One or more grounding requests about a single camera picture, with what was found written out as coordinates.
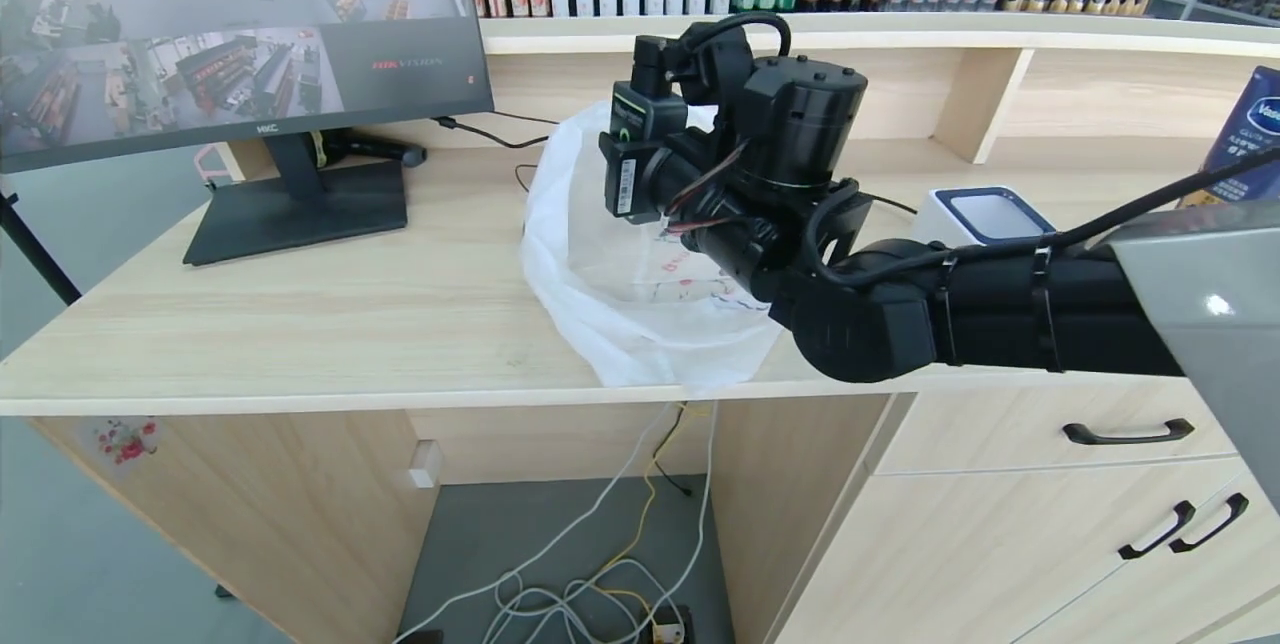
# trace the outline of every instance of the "black tripod leg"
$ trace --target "black tripod leg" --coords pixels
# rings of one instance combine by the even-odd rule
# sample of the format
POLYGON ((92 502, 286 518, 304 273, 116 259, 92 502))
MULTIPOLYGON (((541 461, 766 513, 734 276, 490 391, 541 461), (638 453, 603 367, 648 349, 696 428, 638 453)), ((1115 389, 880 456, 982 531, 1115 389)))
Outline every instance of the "black tripod leg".
POLYGON ((32 266, 36 266, 36 271, 45 279, 45 283, 58 294, 58 298, 63 301, 64 305, 72 306, 76 300, 79 298, 79 289, 68 278, 67 271, 58 266, 54 257, 49 255, 49 248, 45 248, 32 234, 32 230, 27 228, 27 223, 18 216, 18 211, 9 202, 9 198, 0 197, 0 228, 4 229, 5 234, 13 239, 13 243, 18 246, 18 250, 27 257, 27 261, 32 266))

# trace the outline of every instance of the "wooden cabinet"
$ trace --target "wooden cabinet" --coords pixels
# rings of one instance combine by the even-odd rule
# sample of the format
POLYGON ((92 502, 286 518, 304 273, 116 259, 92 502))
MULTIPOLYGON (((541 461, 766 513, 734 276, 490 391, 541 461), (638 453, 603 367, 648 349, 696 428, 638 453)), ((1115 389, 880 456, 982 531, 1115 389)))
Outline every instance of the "wooden cabinet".
POLYGON ((1010 385, 918 394, 876 474, 1028 469, 1229 455, 1235 448, 1185 379, 1010 385), (1172 431, 1169 421, 1185 426, 1172 431), (1083 444, 1064 433, 1119 439, 1083 444), (1142 438, 1166 440, 1142 442, 1142 438))
POLYGON ((1203 543, 1125 563, 1019 644, 1183 641, 1280 585, 1280 516, 1248 470, 1201 506, 1176 542, 1203 543))
POLYGON ((1115 575, 1121 547, 1157 539, 1175 504, 1202 507, 1243 467, 869 476, 776 643, 1014 641, 1115 575))

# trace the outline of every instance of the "blue box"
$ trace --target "blue box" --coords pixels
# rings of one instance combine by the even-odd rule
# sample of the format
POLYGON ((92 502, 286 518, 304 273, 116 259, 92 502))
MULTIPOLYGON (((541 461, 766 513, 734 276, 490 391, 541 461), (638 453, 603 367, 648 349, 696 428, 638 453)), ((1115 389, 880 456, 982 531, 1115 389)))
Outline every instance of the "blue box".
MULTIPOLYGON (((1280 70, 1257 67, 1249 83, 1235 101, 1235 108, 1217 134, 1217 141, 1204 157, 1202 172, 1222 169, 1239 157, 1280 143, 1280 70)), ((1280 164, 1258 166, 1183 197, 1179 207, 1221 202, 1243 202, 1252 198, 1280 198, 1280 164)))

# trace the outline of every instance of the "monitor screen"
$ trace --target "monitor screen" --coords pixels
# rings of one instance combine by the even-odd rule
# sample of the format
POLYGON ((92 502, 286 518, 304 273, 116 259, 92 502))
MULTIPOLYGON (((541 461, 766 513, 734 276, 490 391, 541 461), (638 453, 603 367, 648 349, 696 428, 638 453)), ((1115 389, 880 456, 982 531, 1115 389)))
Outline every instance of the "monitor screen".
POLYGON ((488 111, 474 0, 0 0, 0 170, 488 111))

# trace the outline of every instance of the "black drawer handle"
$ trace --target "black drawer handle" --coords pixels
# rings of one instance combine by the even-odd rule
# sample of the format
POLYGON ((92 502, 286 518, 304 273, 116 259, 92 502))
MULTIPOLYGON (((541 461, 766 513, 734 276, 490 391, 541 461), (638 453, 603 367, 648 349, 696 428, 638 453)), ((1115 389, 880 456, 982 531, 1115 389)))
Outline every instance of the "black drawer handle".
POLYGON ((1204 535, 1203 539, 1201 539, 1194 544, 1188 544, 1184 539, 1174 539, 1172 542, 1169 543, 1169 548, 1172 549, 1175 554, 1180 554, 1184 552, 1194 552, 1197 547, 1217 536, 1219 534, 1221 534, 1224 529, 1231 526, 1231 524, 1234 524, 1235 520, 1244 516, 1245 510, 1249 508, 1249 499, 1244 494, 1236 492, 1235 494, 1231 494, 1231 497, 1226 501, 1226 506, 1231 507, 1231 516, 1226 517, 1226 521, 1217 525, 1217 529, 1210 531, 1208 534, 1204 535))
POLYGON ((1155 437, 1098 437, 1083 424, 1068 424, 1062 428, 1066 438, 1085 447, 1101 447, 1105 444, 1158 444, 1161 442, 1178 442, 1188 438, 1196 428, 1185 419, 1171 419, 1165 423, 1169 434, 1155 437))
POLYGON ((1196 516, 1196 507, 1193 506, 1193 503, 1184 499, 1181 502, 1178 502, 1178 504, 1174 507, 1174 513, 1178 515, 1178 524, 1175 524, 1172 529, 1162 534, 1160 539, 1156 539, 1155 542, 1151 543, 1149 547, 1147 547, 1140 552, 1138 549, 1134 549, 1133 544, 1125 544, 1124 547, 1120 547, 1120 558, 1125 561, 1139 559, 1142 557, 1146 557, 1148 553, 1155 552, 1156 548, 1167 542, 1171 535, 1179 534, 1179 531, 1184 526, 1190 524, 1192 517, 1196 516))

